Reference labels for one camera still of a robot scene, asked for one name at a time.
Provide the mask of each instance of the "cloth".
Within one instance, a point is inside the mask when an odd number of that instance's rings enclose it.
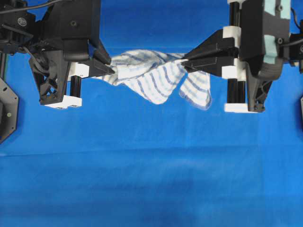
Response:
[[[186,70],[181,65],[181,53],[161,53],[150,50],[127,51],[113,57],[111,68],[116,72],[101,79],[113,86],[124,84],[148,101],[160,105],[167,101]],[[179,92],[193,106],[207,110],[211,104],[210,75],[189,73]]]

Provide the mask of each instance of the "white towel with blue stripes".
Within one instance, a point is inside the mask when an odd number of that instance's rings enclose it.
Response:
[[[112,58],[115,74],[97,79],[113,86],[124,84],[148,101],[163,104],[187,73],[181,65],[183,56],[150,50],[127,51]],[[201,71],[189,73],[179,94],[193,106],[207,110],[211,104],[210,75]]]

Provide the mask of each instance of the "blue fabric background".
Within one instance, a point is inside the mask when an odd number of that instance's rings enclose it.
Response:
[[[188,52],[229,20],[226,0],[102,4],[112,56]],[[292,5],[303,18],[301,1]],[[39,105],[28,59],[9,59],[20,107],[18,131],[0,147],[1,227],[303,226],[297,68],[284,67],[263,114],[224,113],[226,81],[215,77],[207,112],[178,90],[156,106],[93,79],[83,81],[81,109],[57,111]]]

